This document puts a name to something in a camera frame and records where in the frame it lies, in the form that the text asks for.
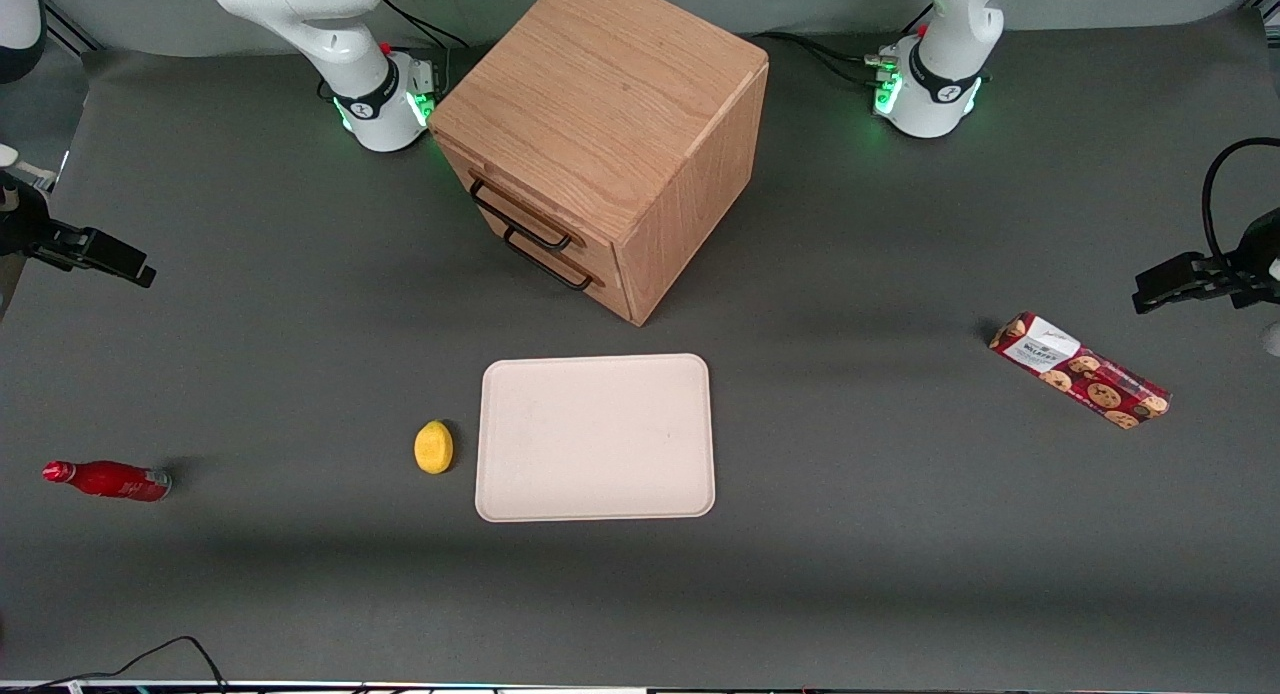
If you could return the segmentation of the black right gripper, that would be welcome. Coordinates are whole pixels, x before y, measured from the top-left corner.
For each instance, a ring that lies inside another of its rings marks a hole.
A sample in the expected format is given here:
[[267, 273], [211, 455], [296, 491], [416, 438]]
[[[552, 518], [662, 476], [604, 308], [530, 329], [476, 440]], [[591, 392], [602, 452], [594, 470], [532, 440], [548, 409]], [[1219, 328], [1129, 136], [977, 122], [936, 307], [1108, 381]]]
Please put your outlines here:
[[1, 256], [20, 255], [69, 273], [96, 270], [150, 288], [156, 270], [141, 248], [91, 227], [51, 223], [49, 193], [17, 175], [1, 173]]

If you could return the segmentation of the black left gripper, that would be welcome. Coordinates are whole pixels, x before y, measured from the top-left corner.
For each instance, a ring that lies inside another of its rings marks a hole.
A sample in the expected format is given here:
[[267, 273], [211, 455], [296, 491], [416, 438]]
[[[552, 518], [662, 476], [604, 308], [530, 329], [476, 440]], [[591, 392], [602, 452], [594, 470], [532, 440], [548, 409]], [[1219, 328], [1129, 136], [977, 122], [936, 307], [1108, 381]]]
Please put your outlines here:
[[1238, 309], [1279, 305], [1279, 210], [1257, 219], [1238, 246], [1238, 270], [1226, 257], [1178, 255], [1135, 275], [1133, 307], [1149, 314], [1165, 305], [1229, 297]]

